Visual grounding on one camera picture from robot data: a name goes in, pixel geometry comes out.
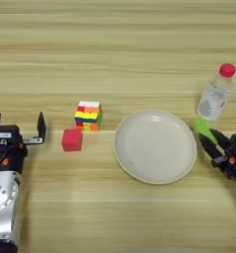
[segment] red cube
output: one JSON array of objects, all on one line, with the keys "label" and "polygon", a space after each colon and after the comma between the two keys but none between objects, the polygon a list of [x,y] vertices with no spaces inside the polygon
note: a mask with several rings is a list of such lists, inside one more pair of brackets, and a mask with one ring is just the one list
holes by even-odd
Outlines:
[{"label": "red cube", "polygon": [[61,145],[64,151],[80,151],[82,149],[82,131],[79,129],[66,129]]}]

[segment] water bottle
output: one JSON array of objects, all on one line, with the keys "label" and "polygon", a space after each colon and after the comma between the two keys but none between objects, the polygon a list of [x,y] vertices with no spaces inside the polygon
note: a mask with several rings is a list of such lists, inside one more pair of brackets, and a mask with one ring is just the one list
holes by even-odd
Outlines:
[{"label": "water bottle", "polygon": [[219,73],[212,79],[202,93],[197,107],[197,114],[209,122],[216,121],[233,92],[232,76],[236,68],[233,64],[224,63]]}]

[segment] wood grain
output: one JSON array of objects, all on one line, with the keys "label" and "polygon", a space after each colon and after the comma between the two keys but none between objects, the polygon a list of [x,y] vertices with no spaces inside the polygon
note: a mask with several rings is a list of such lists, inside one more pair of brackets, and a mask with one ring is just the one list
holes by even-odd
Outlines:
[{"label": "wood grain", "polygon": [[[236,64],[236,0],[0,0],[0,112],[47,140],[24,172],[22,253],[235,253],[236,184],[200,150],[167,186],[119,167],[113,138],[134,111],[160,109],[189,126],[205,82]],[[235,92],[214,127],[236,131]],[[100,100],[103,130],[64,153],[80,100]]]}]

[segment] colorful cube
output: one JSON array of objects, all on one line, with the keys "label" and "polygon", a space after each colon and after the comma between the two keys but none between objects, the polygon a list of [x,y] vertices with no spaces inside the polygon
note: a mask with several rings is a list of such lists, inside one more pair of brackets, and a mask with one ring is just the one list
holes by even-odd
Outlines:
[{"label": "colorful cube", "polygon": [[75,123],[78,129],[99,131],[103,111],[100,102],[81,101],[75,112]]}]

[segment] cable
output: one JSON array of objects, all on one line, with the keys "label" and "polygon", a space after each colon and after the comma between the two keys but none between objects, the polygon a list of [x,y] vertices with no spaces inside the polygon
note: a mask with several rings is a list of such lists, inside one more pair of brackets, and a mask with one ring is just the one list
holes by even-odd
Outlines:
[{"label": "cable", "polygon": [[3,162],[3,160],[9,155],[11,151],[7,151],[3,154],[3,156],[0,157],[0,164]]}]

